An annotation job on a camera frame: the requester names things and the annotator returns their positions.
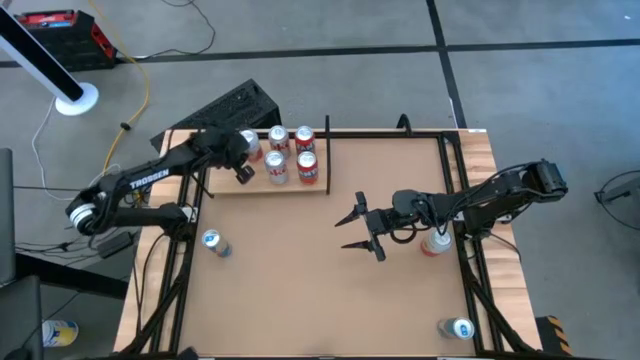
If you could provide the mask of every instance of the can on floor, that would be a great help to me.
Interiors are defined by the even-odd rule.
[[[42,323],[42,346],[63,347],[78,337],[78,324],[73,321],[47,320]]]

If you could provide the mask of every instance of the red battery charger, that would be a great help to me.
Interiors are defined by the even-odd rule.
[[[116,48],[85,12],[54,10],[14,16],[67,71],[112,69],[116,64]]]

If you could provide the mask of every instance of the red and white soda can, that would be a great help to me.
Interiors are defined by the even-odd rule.
[[[289,180],[287,161],[280,151],[272,150],[264,156],[264,165],[273,184],[284,184]]]
[[[434,229],[433,232],[420,243],[420,249],[422,253],[427,256],[438,256],[451,248],[451,242],[449,232],[440,235],[438,231]]]
[[[247,150],[247,154],[249,155],[249,162],[255,163],[258,160],[262,159],[262,146],[260,145],[260,139],[258,139],[258,134],[249,129],[242,130],[240,134],[244,136],[245,140],[249,143],[249,149]]]
[[[298,175],[304,184],[318,181],[318,159],[311,151],[304,151],[298,155]]]
[[[296,153],[300,155],[305,151],[316,153],[316,135],[310,127],[303,125],[296,130]]]
[[[291,149],[289,148],[289,133],[287,129],[282,125],[276,125],[269,130],[269,144],[271,144],[271,150],[277,150],[284,155],[285,159],[291,156]]]

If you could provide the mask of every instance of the white cable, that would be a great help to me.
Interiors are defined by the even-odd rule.
[[[44,116],[44,120],[42,121],[42,124],[40,124],[40,127],[36,131],[35,135],[33,135],[33,139],[31,139],[31,148],[33,149],[33,153],[36,155],[36,160],[38,160],[38,166],[40,166],[40,178],[42,179],[42,187],[44,188],[45,193],[47,193],[47,195],[49,195],[51,198],[59,201],[71,201],[74,198],[59,198],[49,192],[49,189],[47,188],[47,180],[45,177],[44,166],[42,165],[42,160],[40,160],[40,154],[38,154],[38,148],[36,147],[36,140],[38,140],[38,136],[40,136],[40,132],[42,131],[44,126],[49,121],[49,118],[51,117],[51,111],[53,110],[53,104],[55,103],[55,101],[56,101],[56,97],[54,96],[53,99],[51,100],[51,104],[49,105],[49,110],[47,110],[47,115]],[[93,178],[93,180],[91,180],[91,182],[89,183],[89,186],[93,185],[93,183],[96,182],[98,179],[100,179],[102,176],[108,174],[109,170],[114,167],[118,168],[118,171],[122,170],[122,167],[120,165],[111,164],[107,168],[107,170],[100,172],[95,178]]]

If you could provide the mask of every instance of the yellow and black warning tape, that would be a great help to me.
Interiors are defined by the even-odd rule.
[[[565,334],[562,322],[557,317],[549,315],[536,318],[538,333],[545,352],[558,355],[573,355],[569,339]]]

